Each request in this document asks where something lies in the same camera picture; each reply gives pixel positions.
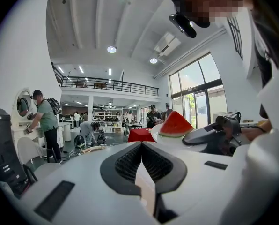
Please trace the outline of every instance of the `backpack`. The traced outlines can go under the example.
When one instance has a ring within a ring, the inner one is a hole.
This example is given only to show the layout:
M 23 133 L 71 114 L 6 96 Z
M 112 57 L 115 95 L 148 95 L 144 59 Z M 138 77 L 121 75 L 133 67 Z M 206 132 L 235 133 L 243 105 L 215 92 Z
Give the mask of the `backpack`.
M 49 98 L 49 99 L 46 99 L 46 100 L 50 104 L 50 106 L 52 107 L 54 115 L 57 115 L 57 114 L 61 113 L 61 108 L 60 108 L 60 105 L 59 105 L 57 100 L 55 100 L 54 98 Z

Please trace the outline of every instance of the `black pants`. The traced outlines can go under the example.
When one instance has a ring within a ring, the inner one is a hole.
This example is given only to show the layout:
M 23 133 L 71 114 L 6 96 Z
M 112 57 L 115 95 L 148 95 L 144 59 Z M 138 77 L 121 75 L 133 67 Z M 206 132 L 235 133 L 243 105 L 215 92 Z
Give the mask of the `black pants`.
M 57 143 L 57 128 L 44 132 L 44 134 L 47 142 L 47 148 L 53 149 L 56 159 L 61 160 L 59 144 Z

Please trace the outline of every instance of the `glass railing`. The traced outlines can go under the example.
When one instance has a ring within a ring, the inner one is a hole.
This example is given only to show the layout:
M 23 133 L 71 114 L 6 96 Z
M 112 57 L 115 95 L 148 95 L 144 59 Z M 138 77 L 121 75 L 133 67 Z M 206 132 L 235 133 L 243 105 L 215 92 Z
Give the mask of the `glass railing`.
M 60 86 L 66 88 L 91 88 L 113 90 L 121 92 L 146 94 L 151 96 L 158 96 L 159 90 L 159 88 L 154 88 L 136 83 L 92 77 L 63 77 Z

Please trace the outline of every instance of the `white pillar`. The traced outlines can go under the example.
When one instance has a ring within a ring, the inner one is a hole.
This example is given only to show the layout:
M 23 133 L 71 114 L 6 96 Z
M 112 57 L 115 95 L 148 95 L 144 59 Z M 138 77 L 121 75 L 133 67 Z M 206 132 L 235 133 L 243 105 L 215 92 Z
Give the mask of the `white pillar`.
M 93 120 L 93 103 L 94 103 L 94 96 L 89 96 L 89 98 L 88 98 L 88 121 Z

